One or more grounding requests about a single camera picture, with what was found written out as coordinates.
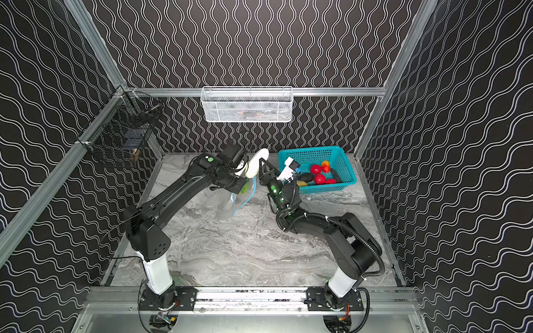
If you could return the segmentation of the clear zip top bag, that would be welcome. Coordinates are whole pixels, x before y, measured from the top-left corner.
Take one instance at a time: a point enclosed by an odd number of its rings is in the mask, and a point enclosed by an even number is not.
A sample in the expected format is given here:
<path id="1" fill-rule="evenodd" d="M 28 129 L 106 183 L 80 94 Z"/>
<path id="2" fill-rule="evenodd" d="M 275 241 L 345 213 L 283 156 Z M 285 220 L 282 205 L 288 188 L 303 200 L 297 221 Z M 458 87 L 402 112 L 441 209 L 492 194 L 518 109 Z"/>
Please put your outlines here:
<path id="1" fill-rule="evenodd" d="M 250 180 L 250 190 L 244 195 L 231 194 L 227 191 L 222 194 L 217 206 L 219 219 L 235 216 L 253 198 L 257 190 L 257 178 L 247 178 L 247 180 Z"/>

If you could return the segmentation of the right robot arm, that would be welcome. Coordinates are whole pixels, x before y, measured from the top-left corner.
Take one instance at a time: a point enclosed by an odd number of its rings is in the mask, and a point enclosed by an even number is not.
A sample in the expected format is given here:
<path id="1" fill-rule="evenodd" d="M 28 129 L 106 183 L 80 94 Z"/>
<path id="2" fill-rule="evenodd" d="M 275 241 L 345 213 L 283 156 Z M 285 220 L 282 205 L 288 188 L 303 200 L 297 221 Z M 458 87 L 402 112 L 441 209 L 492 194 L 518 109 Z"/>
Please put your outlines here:
<path id="1" fill-rule="evenodd" d="M 288 175 L 283 176 L 270 162 L 260 158 L 259 182 L 268 189 L 271 211 L 281 231 L 308 234 L 326 241 L 337 270 L 325 291 L 331 298 L 341 300 L 366 278 L 385 273 L 383 250 L 354 214 L 326 216 L 303 208 L 297 166 L 291 161 L 284 169 Z"/>

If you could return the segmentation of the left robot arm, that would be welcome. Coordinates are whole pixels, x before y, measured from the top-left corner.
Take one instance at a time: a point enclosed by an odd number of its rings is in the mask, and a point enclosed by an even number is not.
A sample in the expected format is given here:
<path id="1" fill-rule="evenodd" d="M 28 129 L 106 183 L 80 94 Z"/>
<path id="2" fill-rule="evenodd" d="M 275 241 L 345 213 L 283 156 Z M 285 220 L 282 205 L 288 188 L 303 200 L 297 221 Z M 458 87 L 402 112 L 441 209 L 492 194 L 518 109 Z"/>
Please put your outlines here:
<path id="1" fill-rule="evenodd" d="M 124 213 L 126 238 L 140 256 L 148 287 L 157 296 L 174 285 L 166 253 L 171 245 L 163 229 L 172 217 L 205 189 L 238 194 L 247 179 L 249 157 L 233 144 L 218 154 L 203 153 L 193 158 L 184 174 L 150 201 Z"/>

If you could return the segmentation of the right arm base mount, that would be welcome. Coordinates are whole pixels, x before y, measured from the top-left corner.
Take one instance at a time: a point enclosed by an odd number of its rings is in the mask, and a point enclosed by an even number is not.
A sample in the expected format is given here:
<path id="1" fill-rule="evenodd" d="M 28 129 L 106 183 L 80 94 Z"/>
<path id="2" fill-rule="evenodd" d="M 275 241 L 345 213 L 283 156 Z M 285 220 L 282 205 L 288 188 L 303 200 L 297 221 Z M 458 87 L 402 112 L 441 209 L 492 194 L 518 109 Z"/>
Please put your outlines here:
<path id="1" fill-rule="evenodd" d="M 361 292 L 351 290 L 342 298 L 336 296 L 328 286 L 310 287 L 306 290 L 304 304 L 310 312 L 330 312 L 323 316 L 323 322 L 329 332 L 360 332 L 369 317 L 369 310 L 364 307 Z M 360 323 L 353 327 L 352 314 L 363 313 Z"/>

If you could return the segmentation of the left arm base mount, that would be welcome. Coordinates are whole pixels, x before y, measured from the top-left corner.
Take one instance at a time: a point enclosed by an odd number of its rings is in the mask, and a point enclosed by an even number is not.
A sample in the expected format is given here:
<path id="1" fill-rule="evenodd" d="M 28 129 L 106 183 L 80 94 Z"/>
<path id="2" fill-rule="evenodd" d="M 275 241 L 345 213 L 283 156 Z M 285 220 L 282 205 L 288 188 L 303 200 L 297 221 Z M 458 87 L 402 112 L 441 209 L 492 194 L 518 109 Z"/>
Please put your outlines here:
<path id="1" fill-rule="evenodd" d="M 137 294 L 137 313 L 142 327 L 147 332 L 170 332 L 178 321 L 178 315 L 171 315 L 173 311 L 192 311 L 197 301 L 198 290 L 194 287 L 176 287 L 174 284 L 163 294 L 155 294 L 147 284 L 144 289 L 139 288 Z M 146 326 L 141 318 L 141 312 L 151 311 Z"/>

